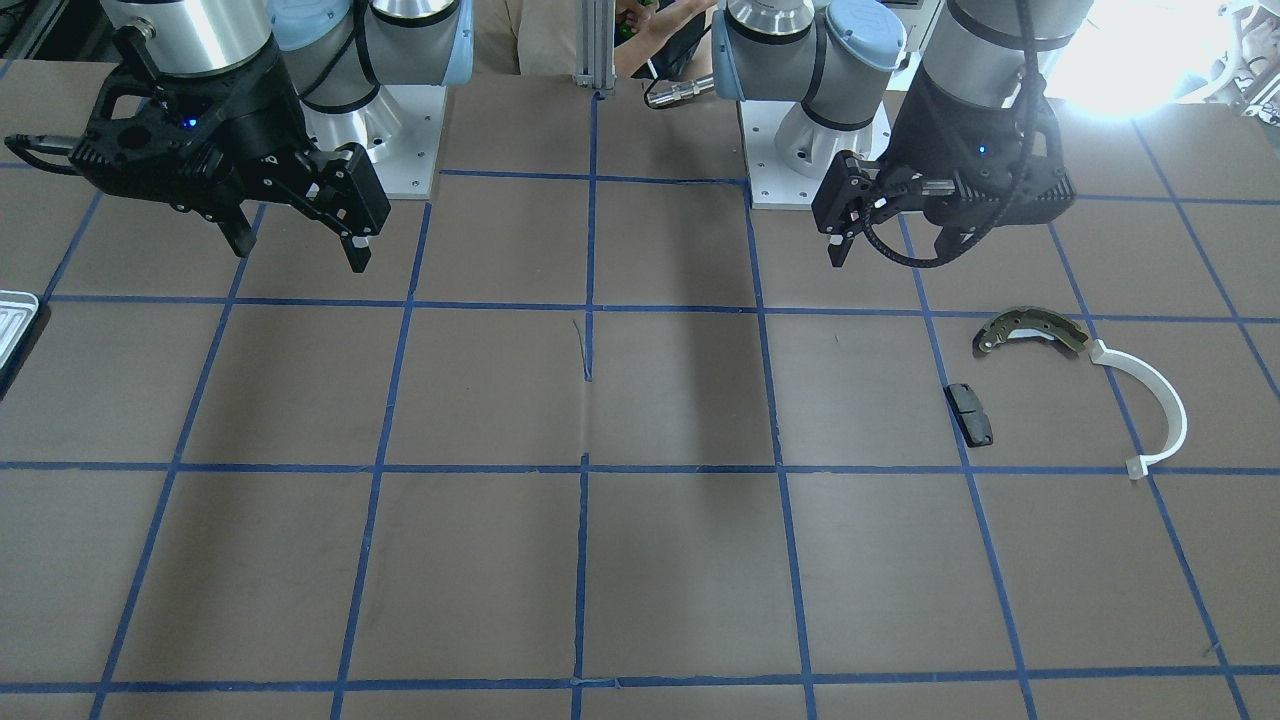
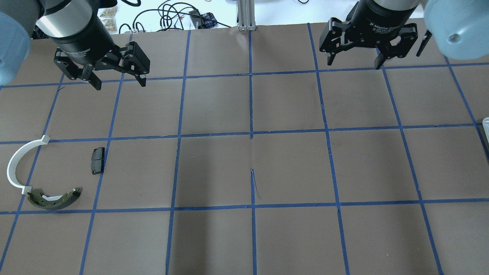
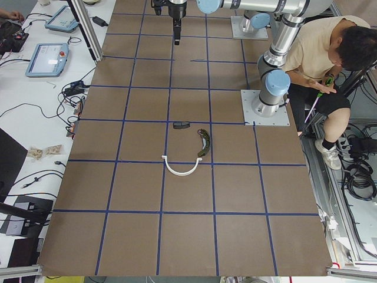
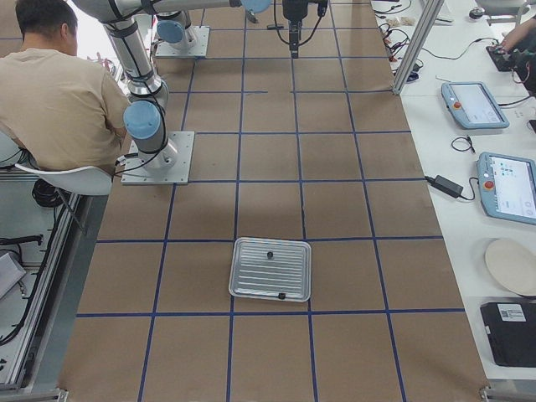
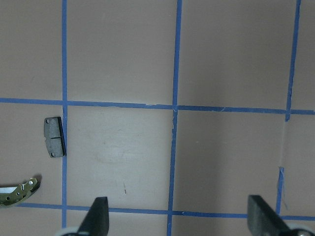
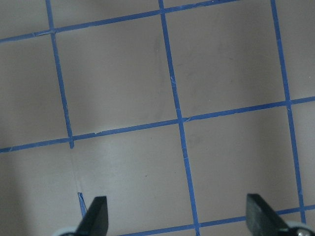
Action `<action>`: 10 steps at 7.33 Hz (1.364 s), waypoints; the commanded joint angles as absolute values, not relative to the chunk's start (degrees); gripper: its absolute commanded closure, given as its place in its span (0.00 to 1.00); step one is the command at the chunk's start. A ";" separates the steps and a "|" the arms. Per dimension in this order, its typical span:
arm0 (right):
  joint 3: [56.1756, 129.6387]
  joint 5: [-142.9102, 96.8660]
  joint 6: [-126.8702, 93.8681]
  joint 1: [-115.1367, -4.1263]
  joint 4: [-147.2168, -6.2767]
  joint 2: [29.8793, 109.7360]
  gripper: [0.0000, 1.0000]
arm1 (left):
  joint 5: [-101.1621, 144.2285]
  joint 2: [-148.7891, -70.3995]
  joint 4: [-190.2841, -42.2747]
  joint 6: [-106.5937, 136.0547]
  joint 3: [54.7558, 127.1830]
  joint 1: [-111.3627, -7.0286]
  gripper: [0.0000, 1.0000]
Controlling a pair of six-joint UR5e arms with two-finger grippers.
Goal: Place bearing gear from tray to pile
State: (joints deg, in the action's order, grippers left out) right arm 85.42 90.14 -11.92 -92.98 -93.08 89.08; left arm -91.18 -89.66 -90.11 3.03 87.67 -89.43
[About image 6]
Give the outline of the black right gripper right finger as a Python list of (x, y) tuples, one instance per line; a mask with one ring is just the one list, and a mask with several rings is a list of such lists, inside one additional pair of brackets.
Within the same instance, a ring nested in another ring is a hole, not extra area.
[(252, 236), (284, 236), (289, 226), (259, 194), (247, 194), (246, 226)]

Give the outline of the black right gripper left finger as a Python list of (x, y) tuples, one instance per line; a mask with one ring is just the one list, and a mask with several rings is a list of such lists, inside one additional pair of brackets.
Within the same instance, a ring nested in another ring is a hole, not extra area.
[(95, 197), (74, 232), (75, 236), (106, 236), (109, 228), (106, 196)]

